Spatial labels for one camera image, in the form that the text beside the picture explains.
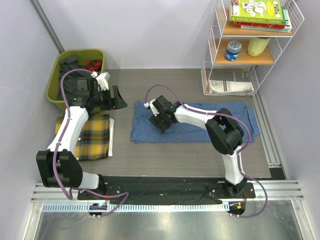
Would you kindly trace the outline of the blue checked long sleeve shirt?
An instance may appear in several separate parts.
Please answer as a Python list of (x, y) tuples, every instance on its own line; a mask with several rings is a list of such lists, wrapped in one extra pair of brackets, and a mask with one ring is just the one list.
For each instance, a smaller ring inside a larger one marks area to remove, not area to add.
[[(255, 112), (252, 107), (243, 101), (210, 103), (189, 102), (189, 106), (202, 110), (218, 111), (221, 108), (228, 109), (230, 113), (241, 120), (249, 129), (251, 142), (261, 135)], [(145, 108), (142, 101), (135, 102), (130, 140), (139, 143), (209, 143), (210, 137), (207, 131), (188, 123), (175, 123), (164, 133), (161, 133), (150, 121), (152, 111)]]

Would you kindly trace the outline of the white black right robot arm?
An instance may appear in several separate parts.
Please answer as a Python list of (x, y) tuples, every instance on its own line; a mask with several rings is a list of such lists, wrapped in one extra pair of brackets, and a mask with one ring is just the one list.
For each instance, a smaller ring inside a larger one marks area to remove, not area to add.
[(206, 130), (214, 149), (222, 155), (226, 193), (233, 198), (243, 193), (247, 182), (241, 156), (245, 133), (228, 109), (203, 110), (179, 101), (171, 103), (163, 95), (144, 107), (152, 111), (149, 121), (162, 133), (177, 123)]

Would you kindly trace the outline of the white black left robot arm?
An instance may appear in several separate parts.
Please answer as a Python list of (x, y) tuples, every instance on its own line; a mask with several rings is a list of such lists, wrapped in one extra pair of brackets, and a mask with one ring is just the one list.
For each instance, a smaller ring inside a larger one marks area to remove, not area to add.
[(109, 88), (109, 78), (109, 73), (105, 72), (97, 77), (78, 79), (80, 96), (65, 110), (62, 124), (47, 150), (40, 150), (36, 155), (45, 187), (89, 189), (89, 194), (97, 200), (106, 195), (102, 176), (83, 171), (75, 157), (75, 150), (82, 128), (94, 108), (110, 111), (128, 106), (116, 85)]

